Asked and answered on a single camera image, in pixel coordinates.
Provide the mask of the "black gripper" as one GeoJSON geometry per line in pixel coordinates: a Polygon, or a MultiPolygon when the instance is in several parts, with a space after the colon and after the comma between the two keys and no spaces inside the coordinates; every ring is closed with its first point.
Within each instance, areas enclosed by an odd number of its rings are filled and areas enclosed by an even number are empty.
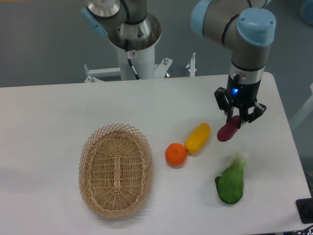
{"type": "Polygon", "coordinates": [[[253,84],[233,85],[234,80],[228,76],[226,89],[219,87],[215,92],[217,105],[226,115],[226,123],[233,117],[234,107],[241,105],[241,126],[245,123],[252,123],[266,111],[264,104],[257,103],[257,93],[261,81],[253,84]],[[253,107],[253,112],[248,113],[248,107],[253,107]]]}

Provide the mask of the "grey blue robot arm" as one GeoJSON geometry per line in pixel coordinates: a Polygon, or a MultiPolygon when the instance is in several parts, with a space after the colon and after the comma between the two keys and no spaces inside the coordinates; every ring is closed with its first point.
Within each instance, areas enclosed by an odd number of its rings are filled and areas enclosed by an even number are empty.
{"type": "MultiPolygon", "coordinates": [[[[214,96],[238,127],[259,118],[266,106],[257,93],[274,40],[276,18],[265,0],[201,0],[191,12],[191,28],[232,51],[226,88],[214,96]]],[[[94,34],[108,37],[118,53],[121,78],[156,78],[155,44],[161,26],[144,0],[89,0],[81,14],[94,34]]]]}

